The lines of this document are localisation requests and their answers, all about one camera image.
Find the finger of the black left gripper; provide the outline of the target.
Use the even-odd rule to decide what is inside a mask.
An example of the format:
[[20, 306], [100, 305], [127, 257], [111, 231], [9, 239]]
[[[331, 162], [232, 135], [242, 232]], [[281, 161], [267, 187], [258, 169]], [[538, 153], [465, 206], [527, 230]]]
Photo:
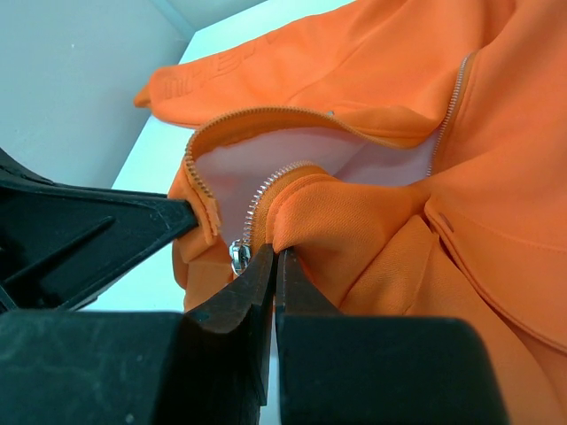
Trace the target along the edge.
[[198, 225], [163, 194], [53, 182], [1, 154], [1, 310], [76, 310]]

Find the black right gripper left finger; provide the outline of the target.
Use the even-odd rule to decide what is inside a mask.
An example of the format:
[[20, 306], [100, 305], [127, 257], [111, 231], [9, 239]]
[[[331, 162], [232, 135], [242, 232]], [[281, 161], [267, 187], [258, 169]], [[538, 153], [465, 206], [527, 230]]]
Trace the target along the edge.
[[256, 424], [267, 403], [274, 252], [187, 313], [1, 318], [4, 424]]

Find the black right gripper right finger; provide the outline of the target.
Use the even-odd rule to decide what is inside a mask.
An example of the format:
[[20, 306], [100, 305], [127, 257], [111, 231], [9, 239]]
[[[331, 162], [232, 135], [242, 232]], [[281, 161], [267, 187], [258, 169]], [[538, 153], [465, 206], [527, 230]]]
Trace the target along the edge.
[[284, 424], [504, 424], [487, 351], [455, 318], [342, 314], [279, 255], [276, 337]]

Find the clear zipper pull tab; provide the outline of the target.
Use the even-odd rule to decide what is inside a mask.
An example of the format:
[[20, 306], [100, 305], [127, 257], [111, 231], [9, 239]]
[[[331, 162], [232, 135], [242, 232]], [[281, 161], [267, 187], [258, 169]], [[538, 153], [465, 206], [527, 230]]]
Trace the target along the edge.
[[242, 239], [237, 239], [229, 246], [231, 257], [231, 268], [236, 276], [241, 275], [248, 267], [252, 259], [252, 251], [248, 243]]

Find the orange zip-up jacket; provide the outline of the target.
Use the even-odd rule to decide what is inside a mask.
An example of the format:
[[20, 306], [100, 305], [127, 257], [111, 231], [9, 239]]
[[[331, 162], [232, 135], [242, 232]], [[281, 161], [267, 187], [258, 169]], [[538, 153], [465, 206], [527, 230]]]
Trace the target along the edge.
[[134, 103], [193, 131], [186, 310], [237, 277], [233, 241], [291, 248], [343, 313], [467, 321], [512, 422], [565, 423], [565, 2], [355, 1]]

